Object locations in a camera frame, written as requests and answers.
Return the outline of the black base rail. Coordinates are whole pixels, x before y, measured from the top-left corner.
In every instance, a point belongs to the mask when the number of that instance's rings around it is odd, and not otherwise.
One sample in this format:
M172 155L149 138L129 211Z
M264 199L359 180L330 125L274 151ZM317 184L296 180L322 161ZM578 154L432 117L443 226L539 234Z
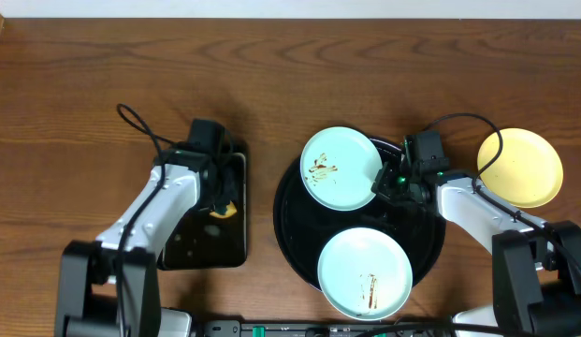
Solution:
M387 324L352 324L346 322L241 322L227 319L195 323L190 337L354 337L370 330L390 326L431 324L434 322L438 321L399 319Z

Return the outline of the black round tray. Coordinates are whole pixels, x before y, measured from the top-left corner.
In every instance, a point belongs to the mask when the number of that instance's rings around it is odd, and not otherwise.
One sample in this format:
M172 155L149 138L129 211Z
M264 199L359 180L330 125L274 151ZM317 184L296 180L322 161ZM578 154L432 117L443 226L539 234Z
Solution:
M280 249L292 269L319 289L317 263L325 244L338 232L369 227L393 238L410 260L417 285L431 271L443 248L446 221L420 208L392 206L375 198L350 211L331 210L312 198L295 160L282 177L273 208Z

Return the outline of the black rectangular tray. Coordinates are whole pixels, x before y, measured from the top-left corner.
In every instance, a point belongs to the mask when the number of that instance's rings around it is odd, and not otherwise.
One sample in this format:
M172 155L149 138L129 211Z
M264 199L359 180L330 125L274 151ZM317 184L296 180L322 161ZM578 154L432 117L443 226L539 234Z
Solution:
M226 145L236 155L238 212L226 219L210 216L208 208L194 208L183 216L167 240L158 268L164 271L234 268L247 258L247 153L243 145Z

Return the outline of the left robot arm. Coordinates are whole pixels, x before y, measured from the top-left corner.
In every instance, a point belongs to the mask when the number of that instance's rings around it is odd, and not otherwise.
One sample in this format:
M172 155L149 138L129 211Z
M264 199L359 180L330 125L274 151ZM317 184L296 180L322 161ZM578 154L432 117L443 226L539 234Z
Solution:
M209 207L212 183L246 184L247 158L223 168L207 154L170 150L156 158L146 185L92 242L73 241L61 256L57 336L190 336L193 318L160 302L158 261L191 211Z

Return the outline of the yellow plate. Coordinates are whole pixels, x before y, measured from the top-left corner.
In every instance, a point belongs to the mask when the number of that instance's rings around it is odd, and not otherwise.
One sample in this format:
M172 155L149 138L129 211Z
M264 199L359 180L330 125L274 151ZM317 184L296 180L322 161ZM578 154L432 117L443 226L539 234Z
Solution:
M522 128L506 128L481 144L477 167L484 185L518 208L535 208L551 201L563 183L563 166L553 146L541 136Z

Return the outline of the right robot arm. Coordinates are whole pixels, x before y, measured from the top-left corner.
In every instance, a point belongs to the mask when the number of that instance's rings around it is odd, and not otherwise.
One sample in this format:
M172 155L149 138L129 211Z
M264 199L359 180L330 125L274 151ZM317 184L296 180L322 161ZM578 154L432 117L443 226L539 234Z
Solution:
M424 162L377 173L372 192L463 228L492 256L492 304L449 329L496 336L581 336L581 227L531 216L472 176Z

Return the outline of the light blue plate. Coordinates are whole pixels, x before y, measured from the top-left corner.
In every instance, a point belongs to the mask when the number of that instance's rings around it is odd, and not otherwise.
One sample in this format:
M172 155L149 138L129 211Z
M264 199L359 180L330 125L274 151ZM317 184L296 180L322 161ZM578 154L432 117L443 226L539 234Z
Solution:
M349 212L369 204L382 158L361 132L333 126L313 135L299 159L300 179L309 195L334 211Z
M322 249L317 279L327 301L343 315L378 321L409 299L414 274L401 246L383 232L353 227L334 235Z

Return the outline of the green yellow sponge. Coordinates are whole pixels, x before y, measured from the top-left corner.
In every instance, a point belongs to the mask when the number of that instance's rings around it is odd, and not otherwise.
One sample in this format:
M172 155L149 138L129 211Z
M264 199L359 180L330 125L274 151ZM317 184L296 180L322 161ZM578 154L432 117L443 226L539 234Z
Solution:
M233 201L229 201L226 205L215 205L210 211L210 216L217 219L226 219L232 217L238 212Z

